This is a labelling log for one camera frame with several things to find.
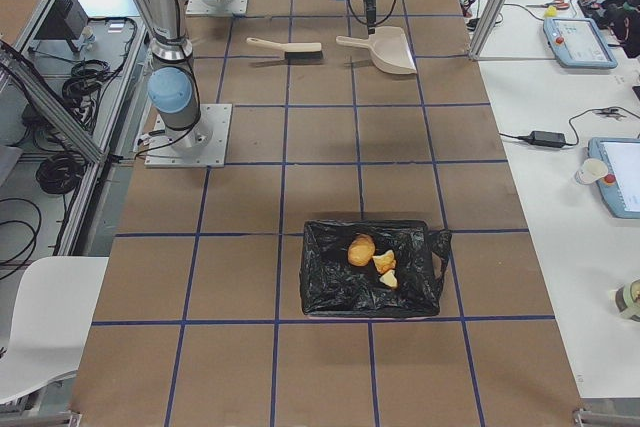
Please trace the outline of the cream plastic dustpan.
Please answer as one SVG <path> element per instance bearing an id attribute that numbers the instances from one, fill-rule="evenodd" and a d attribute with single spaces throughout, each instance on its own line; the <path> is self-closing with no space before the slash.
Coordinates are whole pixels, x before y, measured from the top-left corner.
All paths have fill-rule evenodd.
<path id="1" fill-rule="evenodd" d="M 337 36 L 336 43 L 341 46 L 367 49 L 374 65 L 383 72 L 394 75 L 417 73 L 408 39 L 400 27 L 377 27 L 375 32 L 369 34 L 366 39 Z"/>

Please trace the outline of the bin with black trash bag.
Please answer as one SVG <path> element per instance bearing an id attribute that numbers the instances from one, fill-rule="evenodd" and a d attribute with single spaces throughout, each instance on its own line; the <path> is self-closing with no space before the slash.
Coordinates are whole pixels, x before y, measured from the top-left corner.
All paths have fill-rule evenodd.
<path id="1" fill-rule="evenodd" d="M 364 267 L 348 262 L 348 248 L 358 234 L 373 238 L 374 255 L 394 251 L 397 289 L 379 281 L 373 260 Z M 449 230 L 432 230 L 420 220 L 308 221 L 300 267 L 302 311 L 324 317 L 436 316 L 451 240 Z"/>

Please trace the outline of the yellow sponge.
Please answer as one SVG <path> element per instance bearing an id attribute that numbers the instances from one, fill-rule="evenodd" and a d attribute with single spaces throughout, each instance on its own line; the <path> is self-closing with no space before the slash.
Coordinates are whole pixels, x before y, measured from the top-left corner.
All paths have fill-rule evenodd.
<path id="1" fill-rule="evenodd" d="M 558 9 L 555 6 L 551 5 L 551 6 L 548 6 L 545 9 L 543 17 L 544 18 L 553 18 L 553 17 L 556 17 L 557 14 L 558 14 Z"/>

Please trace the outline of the blue teach pendant far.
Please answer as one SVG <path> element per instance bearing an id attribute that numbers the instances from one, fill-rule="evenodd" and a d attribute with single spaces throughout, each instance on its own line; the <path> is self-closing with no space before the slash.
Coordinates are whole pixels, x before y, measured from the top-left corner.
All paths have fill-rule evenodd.
<path id="1" fill-rule="evenodd" d="M 546 18 L 543 33 L 563 67 L 614 69 L 618 65 L 592 19 Z"/>

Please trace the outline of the blue teach pendant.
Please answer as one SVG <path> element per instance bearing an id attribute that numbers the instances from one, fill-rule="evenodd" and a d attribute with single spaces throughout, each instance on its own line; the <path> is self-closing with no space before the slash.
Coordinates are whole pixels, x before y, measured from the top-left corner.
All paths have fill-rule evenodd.
<path id="1" fill-rule="evenodd" d="M 618 65 L 592 19 L 546 18 L 543 33 L 563 67 L 614 69 Z"/>
<path id="2" fill-rule="evenodd" d="M 639 218 L 639 140 L 595 137 L 588 143 L 591 158 L 602 160 L 608 173 L 597 181 L 604 204 L 614 217 Z"/>

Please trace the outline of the black power adapter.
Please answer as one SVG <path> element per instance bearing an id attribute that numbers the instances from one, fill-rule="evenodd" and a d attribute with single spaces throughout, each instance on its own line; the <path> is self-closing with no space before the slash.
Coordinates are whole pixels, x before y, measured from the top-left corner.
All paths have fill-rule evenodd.
<path id="1" fill-rule="evenodd" d="M 516 139 L 540 147 L 560 149 L 567 145 L 565 135 L 560 132 L 533 130 L 527 135 L 517 136 Z"/>

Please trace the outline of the brown potato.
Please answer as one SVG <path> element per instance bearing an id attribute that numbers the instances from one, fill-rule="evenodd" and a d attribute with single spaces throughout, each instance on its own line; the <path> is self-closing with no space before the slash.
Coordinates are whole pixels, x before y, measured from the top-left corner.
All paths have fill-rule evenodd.
<path id="1" fill-rule="evenodd" d="M 375 250 L 376 246 L 370 235 L 358 234 L 348 248 L 348 262 L 356 267 L 364 267 L 372 260 Z"/>

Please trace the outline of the pale peeled potato chunk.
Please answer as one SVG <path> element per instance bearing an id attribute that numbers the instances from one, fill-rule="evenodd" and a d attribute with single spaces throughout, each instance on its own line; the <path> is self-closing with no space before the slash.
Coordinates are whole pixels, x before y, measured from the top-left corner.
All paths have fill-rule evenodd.
<path id="1" fill-rule="evenodd" d="M 397 264 L 395 253 L 391 249 L 383 254 L 374 255 L 372 260 L 379 275 L 385 275 L 390 270 L 394 270 Z"/>

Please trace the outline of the white paper cup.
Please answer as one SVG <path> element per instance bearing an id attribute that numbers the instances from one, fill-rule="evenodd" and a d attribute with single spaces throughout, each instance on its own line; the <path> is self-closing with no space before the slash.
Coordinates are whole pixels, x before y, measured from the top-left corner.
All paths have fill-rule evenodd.
<path id="1" fill-rule="evenodd" d="M 587 158 L 574 174 L 574 180 L 581 185 L 589 185 L 609 173 L 608 166 L 598 158 Z"/>

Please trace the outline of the blue teach pendant near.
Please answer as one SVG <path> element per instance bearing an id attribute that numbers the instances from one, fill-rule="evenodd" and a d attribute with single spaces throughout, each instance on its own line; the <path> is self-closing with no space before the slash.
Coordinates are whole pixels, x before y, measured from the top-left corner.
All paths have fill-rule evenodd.
<path id="1" fill-rule="evenodd" d="M 597 181 L 604 204 L 614 217 L 639 218 L 639 140 L 595 137 L 588 143 L 591 158 L 602 160 L 608 173 Z"/>

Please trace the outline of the tape roll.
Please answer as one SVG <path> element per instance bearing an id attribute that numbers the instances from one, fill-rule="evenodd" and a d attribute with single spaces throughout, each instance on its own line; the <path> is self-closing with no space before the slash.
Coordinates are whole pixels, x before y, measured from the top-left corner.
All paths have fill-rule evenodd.
<path id="1" fill-rule="evenodd" d="M 615 304 L 619 315 L 628 320 L 640 321 L 639 313 L 639 285 L 640 281 L 635 280 L 620 287 L 615 292 Z"/>

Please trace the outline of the white chair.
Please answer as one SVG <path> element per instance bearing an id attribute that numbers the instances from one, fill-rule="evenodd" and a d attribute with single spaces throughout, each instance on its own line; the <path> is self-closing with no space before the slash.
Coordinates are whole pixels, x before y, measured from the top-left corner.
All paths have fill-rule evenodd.
<path id="1" fill-rule="evenodd" d="M 108 261 L 52 256 L 26 269 L 1 358 L 3 404 L 77 372 Z"/>

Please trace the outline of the orange handled scissors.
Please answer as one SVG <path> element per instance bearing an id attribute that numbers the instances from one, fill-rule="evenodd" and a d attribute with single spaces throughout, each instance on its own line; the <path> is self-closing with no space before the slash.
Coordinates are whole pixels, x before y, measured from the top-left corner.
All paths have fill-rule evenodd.
<path id="1" fill-rule="evenodd" d="M 527 7 L 530 8 L 555 8 L 557 10 L 568 10 L 570 5 L 567 0 L 548 0 L 547 2 L 540 4 L 527 4 Z"/>

